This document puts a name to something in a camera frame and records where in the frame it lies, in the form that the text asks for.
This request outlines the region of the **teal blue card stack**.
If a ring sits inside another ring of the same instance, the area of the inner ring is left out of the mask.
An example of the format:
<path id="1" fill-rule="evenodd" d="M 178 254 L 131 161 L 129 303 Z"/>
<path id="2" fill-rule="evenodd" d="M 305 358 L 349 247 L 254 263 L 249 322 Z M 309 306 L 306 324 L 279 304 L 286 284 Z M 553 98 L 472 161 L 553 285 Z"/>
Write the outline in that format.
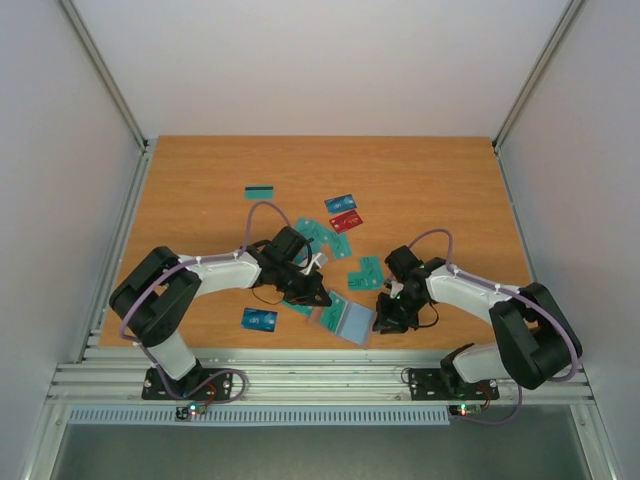
<path id="1" fill-rule="evenodd" d="M 329 298 L 331 304 L 323 308 L 318 323 L 330 333 L 337 334 L 349 301 L 333 291 L 329 293 Z"/>

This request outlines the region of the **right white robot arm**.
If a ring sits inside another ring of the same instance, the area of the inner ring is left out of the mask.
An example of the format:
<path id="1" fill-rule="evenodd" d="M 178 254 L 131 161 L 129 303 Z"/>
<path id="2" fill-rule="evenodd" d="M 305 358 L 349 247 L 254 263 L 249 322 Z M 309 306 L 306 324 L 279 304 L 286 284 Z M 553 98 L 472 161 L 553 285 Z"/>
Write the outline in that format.
<path id="1" fill-rule="evenodd" d="M 544 285 L 494 283 L 444 258 L 424 262 L 408 246 L 392 251 L 385 264 L 391 277 L 376 301 L 375 332 L 418 330 L 420 311 L 438 304 L 456 307 L 493 330 L 492 343 L 467 344 L 441 360 L 442 387 L 450 395 L 463 396 L 484 380 L 512 379 L 534 390 L 576 374 L 583 347 Z"/>

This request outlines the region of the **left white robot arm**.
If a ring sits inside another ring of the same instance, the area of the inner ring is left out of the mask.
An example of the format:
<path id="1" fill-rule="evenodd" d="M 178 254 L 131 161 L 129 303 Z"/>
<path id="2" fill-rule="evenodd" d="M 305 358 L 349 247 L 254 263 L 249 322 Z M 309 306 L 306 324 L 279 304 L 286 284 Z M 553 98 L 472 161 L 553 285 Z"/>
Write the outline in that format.
<path id="1" fill-rule="evenodd" d="M 166 375 L 165 384 L 179 398 L 201 386 L 199 362 L 178 332 L 194 299 L 229 290 L 272 286 L 292 305 L 329 307 L 321 256 L 290 226 L 227 254 L 179 256 L 167 247 L 153 249 L 113 291 L 109 307 L 124 332 L 150 354 Z"/>

